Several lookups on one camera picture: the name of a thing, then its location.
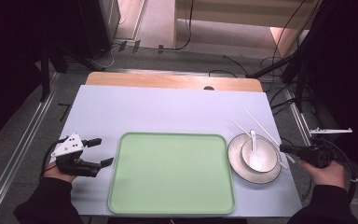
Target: green tray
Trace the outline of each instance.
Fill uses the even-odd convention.
[[[235,199],[226,140],[216,134],[124,134],[108,204],[117,214],[230,213]]]

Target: black sleeve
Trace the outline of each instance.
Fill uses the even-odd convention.
[[[31,198],[13,214],[21,224],[82,224],[71,203],[72,185],[56,178],[43,178]]]
[[[351,213],[351,202],[345,189],[317,185],[313,189],[310,205],[295,213],[288,224],[358,224]]]

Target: white table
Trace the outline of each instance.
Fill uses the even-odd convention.
[[[246,108],[279,141],[279,134],[265,93],[204,91],[162,88],[82,86],[62,130],[82,139],[102,138],[97,147],[84,150],[82,159],[98,162],[117,153],[118,140],[128,132],[217,133],[227,143],[241,133],[230,119],[245,129],[255,129],[267,139]],[[80,215],[114,216],[107,206],[114,166],[97,177],[79,177],[72,201]],[[273,182],[257,185],[232,172],[236,207],[225,217],[290,217],[302,206],[290,169],[282,169]]]

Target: person's hand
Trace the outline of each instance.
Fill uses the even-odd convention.
[[[331,161],[330,165],[319,169],[306,161],[299,161],[313,179],[315,185],[331,185],[345,189],[345,170],[344,167],[335,161]]]
[[[74,181],[74,179],[76,178],[75,175],[62,174],[60,172],[60,170],[58,169],[55,161],[48,164],[48,167],[46,168],[44,177],[61,179],[63,181],[69,182],[69,183],[72,183],[72,181]]]

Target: gray floor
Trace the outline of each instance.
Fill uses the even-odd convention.
[[[221,49],[218,51],[219,53],[217,53],[217,51],[202,51],[202,48],[186,52],[166,51],[162,54],[158,54],[157,51],[151,49],[140,49],[137,53],[132,53],[131,47],[127,47],[121,52],[117,52],[117,49],[114,49],[114,63],[106,70],[142,69],[197,72],[208,76],[210,71],[214,69],[221,69],[243,77],[245,72],[232,61],[223,58],[222,55],[234,55],[233,59],[241,63],[249,73],[259,71],[261,69],[260,66],[265,67],[270,62],[268,60],[262,62],[262,60],[265,57],[272,56],[274,51],[272,36],[268,36],[268,32],[266,30],[260,30],[260,32],[265,32],[263,37],[265,43],[261,43],[261,45],[265,47],[260,48],[260,51],[257,51],[258,46],[255,44],[256,42],[254,38],[249,37],[249,43],[254,43],[251,46],[253,50],[247,51],[246,54],[241,53],[241,55],[238,53],[230,54],[230,52],[232,52],[231,50],[224,51],[225,48],[222,47],[224,45],[219,45],[218,49]],[[111,60],[111,56],[106,54],[98,62],[101,64],[110,64]],[[65,123],[65,120],[60,121],[65,107],[59,104],[71,104],[76,97],[79,86],[85,83],[87,75],[90,73],[90,70],[79,63],[73,62],[73,60],[68,59],[67,62],[70,65],[69,71],[66,74],[59,74],[58,82],[55,85],[56,92],[47,114],[44,116],[44,119],[38,127],[34,139],[21,163],[19,171],[14,176],[4,200],[0,204],[0,223],[16,223],[15,218],[12,216],[13,209],[19,203],[27,200],[37,186],[43,155],[49,145],[58,139]],[[279,75],[280,72],[280,70],[276,70],[275,75]],[[231,77],[231,75],[227,74],[213,74],[213,76]],[[275,78],[274,82],[271,82],[271,77],[263,77],[262,80],[263,89],[265,91],[269,90],[267,92],[268,98],[271,98],[275,92],[282,87],[282,83],[280,83],[278,78]],[[28,97],[23,106],[7,123],[2,132],[0,132],[0,176],[4,172],[4,169],[16,149],[17,144],[20,142],[28,123],[39,106],[38,101],[40,95],[41,90],[35,90],[35,92]],[[283,102],[284,100],[286,100],[284,94],[280,93],[274,100],[273,104]],[[305,103],[304,106],[305,116],[310,128],[312,129],[318,127],[317,119],[310,113],[310,106],[307,105],[307,103]],[[303,144],[296,121],[294,120],[290,109],[286,109],[282,113],[278,114],[275,117],[275,121],[281,137],[284,137],[297,145]],[[308,191],[310,178],[297,164],[291,164],[291,169],[295,178],[298,194],[300,198],[302,198],[302,196],[305,196]],[[355,169],[358,173],[358,166],[356,164]],[[306,205],[309,201],[310,195],[305,198],[303,204]],[[351,208],[352,212],[358,217],[358,189]],[[105,223],[106,220],[106,217],[95,217],[92,220],[92,223]],[[285,223],[286,221],[287,218],[281,217],[252,217],[248,219],[248,223],[251,224]]]

